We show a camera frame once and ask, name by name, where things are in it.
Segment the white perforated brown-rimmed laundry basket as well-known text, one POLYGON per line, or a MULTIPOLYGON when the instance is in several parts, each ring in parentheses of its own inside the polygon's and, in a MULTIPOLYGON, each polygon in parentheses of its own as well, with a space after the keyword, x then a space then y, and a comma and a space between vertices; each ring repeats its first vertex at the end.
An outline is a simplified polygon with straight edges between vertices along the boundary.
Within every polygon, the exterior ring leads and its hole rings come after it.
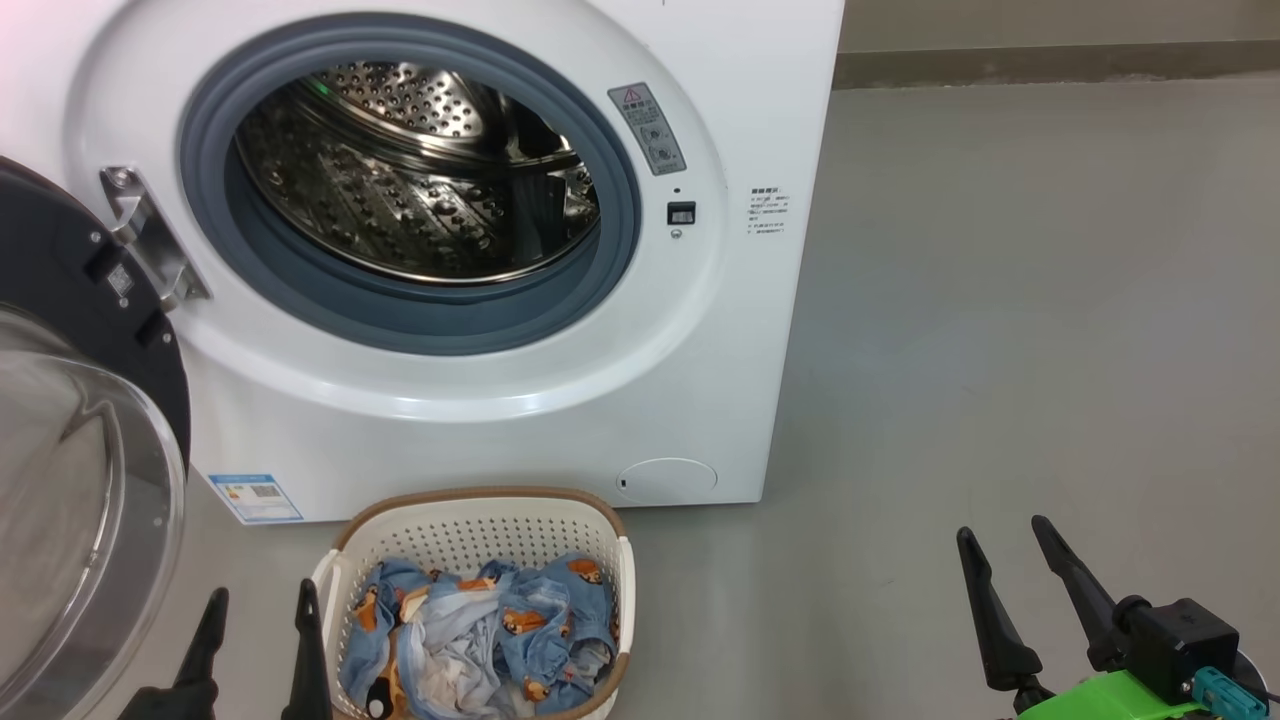
POLYGON ((614 596, 617 655, 612 670, 585 705, 562 714, 518 717, 503 682, 500 720, 611 720, 628 669, 636 619, 636 565, 625 527, 598 497, 576 489, 497 487, 453 489, 390 498, 366 509, 339 534, 315 568, 333 720, 371 720, 340 688, 348 614, 374 565, 407 559, 470 579, 492 560, 544 568, 571 552, 594 557, 614 596))

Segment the grey warning sticker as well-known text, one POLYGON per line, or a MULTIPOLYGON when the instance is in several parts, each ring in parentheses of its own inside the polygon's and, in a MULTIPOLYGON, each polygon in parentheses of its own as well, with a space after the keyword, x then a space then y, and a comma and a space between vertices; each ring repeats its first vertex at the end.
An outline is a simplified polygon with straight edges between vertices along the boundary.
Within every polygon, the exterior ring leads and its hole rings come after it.
POLYGON ((653 176, 669 176, 687 169, 675 132, 646 83, 611 88, 608 97, 631 129, 653 176))

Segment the round black glass washer door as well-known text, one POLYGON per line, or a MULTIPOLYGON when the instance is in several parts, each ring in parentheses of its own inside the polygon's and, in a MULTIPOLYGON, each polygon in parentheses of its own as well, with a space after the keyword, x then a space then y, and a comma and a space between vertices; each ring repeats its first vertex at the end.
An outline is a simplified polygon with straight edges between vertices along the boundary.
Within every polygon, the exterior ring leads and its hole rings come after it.
POLYGON ((133 657, 177 565, 189 427, 143 265, 0 158, 0 720, 82 720, 133 657))

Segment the round white filter cover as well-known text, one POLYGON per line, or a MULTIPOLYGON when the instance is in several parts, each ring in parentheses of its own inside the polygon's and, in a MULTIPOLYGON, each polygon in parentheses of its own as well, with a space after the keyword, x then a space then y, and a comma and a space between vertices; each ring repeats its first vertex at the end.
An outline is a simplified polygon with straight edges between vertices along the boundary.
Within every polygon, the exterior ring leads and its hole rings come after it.
POLYGON ((707 502, 717 482, 716 470, 704 462, 655 457, 622 470, 616 486, 622 497, 637 506, 677 506, 707 502))

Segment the metal door hinge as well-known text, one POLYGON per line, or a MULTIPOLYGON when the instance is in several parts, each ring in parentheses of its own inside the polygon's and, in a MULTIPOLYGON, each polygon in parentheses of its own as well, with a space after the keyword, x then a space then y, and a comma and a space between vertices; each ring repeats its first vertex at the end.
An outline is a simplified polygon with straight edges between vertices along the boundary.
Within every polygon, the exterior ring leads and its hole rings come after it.
POLYGON ((111 234, 141 265, 161 309, 170 313, 188 301, 211 299, 142 176, 129 167, 105 167, 99 179, 115 217, 111 234))

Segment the blue energy label sticker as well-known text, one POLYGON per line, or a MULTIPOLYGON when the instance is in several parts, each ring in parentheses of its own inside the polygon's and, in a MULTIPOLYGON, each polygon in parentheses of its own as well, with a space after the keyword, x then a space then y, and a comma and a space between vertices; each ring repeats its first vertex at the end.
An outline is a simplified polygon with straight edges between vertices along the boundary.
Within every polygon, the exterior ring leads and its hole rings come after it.
POLYGON ((220 501, 244 525, 302 523, 303 514, 269 474, 207 478, 220 501))

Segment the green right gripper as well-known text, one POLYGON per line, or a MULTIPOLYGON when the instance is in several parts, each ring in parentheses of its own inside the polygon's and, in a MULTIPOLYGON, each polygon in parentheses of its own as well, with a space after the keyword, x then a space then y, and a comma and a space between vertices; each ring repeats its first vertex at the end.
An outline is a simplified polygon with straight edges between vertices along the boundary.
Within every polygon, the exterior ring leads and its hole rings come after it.
MULTIPOLYGON (((1088 642, 1091 666, 1096 671, 1120 670, 1125 650, 1115 634, 1115 601, 1047 516, 1034 515, 1030 527, 1044 561, 1068 592, 1088 642)), ((1018 634, 977 536, 963 527, 956 543, 986 684, 992 691, 1015 692, 1015 720, 1188 720, 1203 710, 1194 702, 1167 705, 1126 671, 1050 693, 1038 680, 1041 659, 1018 634)))

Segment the grey wall baseboard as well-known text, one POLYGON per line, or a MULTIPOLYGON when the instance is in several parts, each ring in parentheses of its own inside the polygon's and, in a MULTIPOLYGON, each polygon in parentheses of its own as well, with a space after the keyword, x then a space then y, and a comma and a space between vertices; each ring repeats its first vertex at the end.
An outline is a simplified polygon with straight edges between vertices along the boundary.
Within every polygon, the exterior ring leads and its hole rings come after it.
POLYGON ((1280 38, 841 53, 831 88, 1101 85, 1280 73, 1280 38))

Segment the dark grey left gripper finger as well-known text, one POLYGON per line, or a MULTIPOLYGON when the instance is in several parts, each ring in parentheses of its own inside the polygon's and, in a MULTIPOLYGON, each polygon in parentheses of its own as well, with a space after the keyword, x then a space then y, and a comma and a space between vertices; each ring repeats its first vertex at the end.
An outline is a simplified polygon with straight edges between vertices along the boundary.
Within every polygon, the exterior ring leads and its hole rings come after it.
POLYGON ((224 641, 228 609, 228 588, 216 588, 207 600, 183 657, 177 674, 178 687, 212 682, 214 662, 224 641))
POLYGON ((280 720, 333 720, 326 655, 323 639, 323 615, 316 585, 308 578, 300 583, 294 611, 298 646, 288 703, 280 720))

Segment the white front-load washing machine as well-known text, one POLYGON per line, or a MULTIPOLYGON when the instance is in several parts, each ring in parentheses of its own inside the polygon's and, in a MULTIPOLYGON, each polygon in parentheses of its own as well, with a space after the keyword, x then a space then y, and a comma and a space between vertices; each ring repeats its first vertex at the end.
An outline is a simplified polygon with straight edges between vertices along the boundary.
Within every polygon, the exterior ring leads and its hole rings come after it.
POLYGON ((0 0, 0 158, 111 229, 134 168, 189 464, 303 521, 617 475, 763 492, 844 0, 0 0), (653 176, 611 88, 646 83, 653 176))

